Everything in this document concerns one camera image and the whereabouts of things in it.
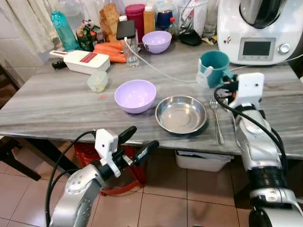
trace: teal cup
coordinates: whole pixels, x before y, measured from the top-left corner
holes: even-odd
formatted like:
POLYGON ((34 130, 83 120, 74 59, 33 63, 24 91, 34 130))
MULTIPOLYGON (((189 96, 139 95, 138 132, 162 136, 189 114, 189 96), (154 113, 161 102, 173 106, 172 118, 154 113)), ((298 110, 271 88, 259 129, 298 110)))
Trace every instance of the teal cup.
POLYGON ((232 72, 227 69, 229 66, 229 58, 221 51, 208 51, 202 54, 199 66, 201 72, 204 73, 209 66, 213 67, 213 72, 207 77, 210 88, 222 84, 222 78, 225 75, 229 78, 233 77, 232 72))

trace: red jar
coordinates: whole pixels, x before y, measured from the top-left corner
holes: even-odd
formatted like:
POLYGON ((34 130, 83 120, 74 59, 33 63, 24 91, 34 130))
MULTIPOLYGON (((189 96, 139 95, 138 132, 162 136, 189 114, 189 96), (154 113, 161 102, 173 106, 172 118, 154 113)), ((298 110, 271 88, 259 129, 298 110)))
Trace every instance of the red jar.
POLYGON ((127 20, 134 20, 134 25, 138 32, 138 42, 142 42, 142 37, 144 36, 144 12, 145 5, 143 4, 134 4, 129 5, 125 8, 125 13, 127 20))

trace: teal water bottle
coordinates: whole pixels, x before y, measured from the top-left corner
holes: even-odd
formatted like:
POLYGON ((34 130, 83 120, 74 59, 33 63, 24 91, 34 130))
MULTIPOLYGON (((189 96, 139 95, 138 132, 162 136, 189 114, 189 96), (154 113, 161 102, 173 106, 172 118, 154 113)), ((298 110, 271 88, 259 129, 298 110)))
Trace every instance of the teal water bottle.
POLYGON ((79 44, 71 30, 65 15, 60 11, 52 12, 52 23, 66 51, 79 50, 79 44))

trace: white cable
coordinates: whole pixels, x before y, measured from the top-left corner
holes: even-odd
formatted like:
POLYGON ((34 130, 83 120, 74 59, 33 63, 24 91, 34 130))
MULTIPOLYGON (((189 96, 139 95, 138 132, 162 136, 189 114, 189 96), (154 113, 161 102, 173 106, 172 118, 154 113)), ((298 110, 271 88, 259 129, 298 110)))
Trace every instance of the white cable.
POLYGON ((296 56, 296 57, 294 57, 294 58, 288 59, 288 60, 286 60, 286 61, 292 61, 292 60, 297 59, 297 58, 300 58, 300 57, 302 57, 302 56, 303 56, 303 54, 301 54, 301 55, 299 55, 299 56, 296 56))
MULTIPOLYGON (((287 60, 282 61, 282 62, 280 62, 280 63, 287 62, 287 61, 292 61, 292 60, 295 60, 295 59, 300 58, 300 57, 302 57, 302 56, 303 56, 303 54, 301 54, 301 55, 299 55, 299 56, 296 56, 296 57, 294 57, 294 58, 291 58, 291 59, 287 59, 287 60)), ((246 68, 246 67, 249 67, 249 66, 254 66, 254 65, 243 65, 243 66, 240 66, 240 67, 234 68, 234 69, 232 69, 232 70, 230 70, 230 71, 234 71, 234 70, 238 70, 238 69, 246 68)))
POLYGON ((234 69, 231 69, 230 71, 234 71, 234 70, 238 70, 238 69, 242 69, 242 68, 246 68, 250 65, 243 65, 243 66, 240 66, 240 67, 237 67, 237 68, 234 68, 234 69))
POLYGON ((183 82, 188 82, 188 83, 193 83, 193 82, 196 82, 195 80, 184 80, 184 79, 177 79, 177 78, 174 78, 174 77, 171 77, 169 75, 167 75, 166 73, 160 71, 159 69, 157 69, 156 67, 152 66, 151 64, 149 64, 146 60, 144 60, 142 57, 140 57, 135 51, 132 50, 132 48, 128 45, 127 43, 127 37, 124 37, 124 41, 125 41, 125 44, 126 46, 131 50, 131 52, 133 52, 134 55, 136 55, 138 58, 140 58, 143 62, 145 62, 147 65, 149 65, 151 68, 153 68, 154 70, 156 70, 157 72, 161 73, 162 75, 168 77, 168 78, 171 78, 171 79, 174 79, 174 80, 177 80, 177 81, 183 81, 183 82))
POLYGON ((297 198, 297 202, 298 202, 299 204, 303 204, 303 199, 302 199, 302 197, 298 197, 298 198, 297 198))
MULTIPOLYGON (((171 77, 169 75, 167 75, 166 73, 160 71, 159 69, 157 69, 156 67, 152 66, 151 64, 149 64, 146 60, 144 60, 142 57, 140 57, 135 51, 132 50, 132 48, 128 45, 127 43, 127 37, 124 37, 124 41, 125 41, 125 44, 126 46, 131 50, 131 52, 133 52, 134 55, 136 55, 138 58, 140 58, 143 62, 145 62, 147 65, 149 65, 151 68, 153 68, 154 70, 156 70, 157 72, 161 73, 162 75, 168 77, 168 78, 171 78, 171 79, 174 79, 174 80, 177 80, 177 81, 183 81, 183 82, 188 82, 188 83, 193 83, 193 82, 196 82, 196 80, 184 80, 184 79, 177 79, 177 78, 174 78, 174 77, 171 77)), ((285 61, 282 61, 281 63, 283 62, 287 62, 287 61, 292 61, 292 60, 295 60, 297 58, 300 58, 302 57, 303 54, 299 55, 299 56, 296 56, 294 58, 291 58, 291 59, 288 59, 288 60, 285 60, 285 61)), ((246 67, 250 67, 250 66, 253 66, 253 65, 243 65, 243 66, 240 66, 240 67, 236 67, 234 69, 231 69, 230 71, 234 71, 234 70, 239 70, 239 69, 243 69, 243 68, 246 68, 246 67)))

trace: smartphone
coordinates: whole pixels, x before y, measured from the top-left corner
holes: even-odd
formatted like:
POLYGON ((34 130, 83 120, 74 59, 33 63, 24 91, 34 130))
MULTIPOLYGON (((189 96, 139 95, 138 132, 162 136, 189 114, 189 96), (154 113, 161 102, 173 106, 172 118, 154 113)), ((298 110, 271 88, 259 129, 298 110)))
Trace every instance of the smartphone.
POLYGON ((134 20, 126 20, 118 22, 117 26, 117 40, 123 40, 124 37, 127 37, 128 39, 135 38, 136 36, 136 30, 134 26, 134 20))

